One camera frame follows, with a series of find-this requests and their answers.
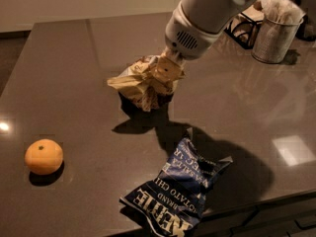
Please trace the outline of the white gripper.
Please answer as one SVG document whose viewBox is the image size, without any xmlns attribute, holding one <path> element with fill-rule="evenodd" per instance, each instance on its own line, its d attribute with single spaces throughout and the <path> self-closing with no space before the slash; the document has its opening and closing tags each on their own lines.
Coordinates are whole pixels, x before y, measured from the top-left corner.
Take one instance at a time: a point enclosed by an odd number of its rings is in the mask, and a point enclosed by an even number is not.
<svg viewBox="0 0 316 237">
<path fill-rule="evenodd" d="M 184 60 L 202 57 L 220 33 L 210 34 L 194 26 L 179 4 L 165 29 L 166 48 L 151 68 L 152 86 L 158 94 L 172 95 L 185 76 Z"/>
</svg>

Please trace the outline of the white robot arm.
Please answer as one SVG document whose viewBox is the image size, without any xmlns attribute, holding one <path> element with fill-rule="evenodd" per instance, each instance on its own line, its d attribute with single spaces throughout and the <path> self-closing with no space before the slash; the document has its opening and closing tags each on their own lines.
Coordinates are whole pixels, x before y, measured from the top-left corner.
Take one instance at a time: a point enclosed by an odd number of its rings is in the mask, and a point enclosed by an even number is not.
<svg viewBox="0 0 316 237">
<path fill-rule="evenodd" d="M 226 25 L 256 0 L 181 0 L 165 29 L 166 48 L 151 70 L 153 88 L 172 94 L 187 60 L 203 56 Z"/>
</svg>

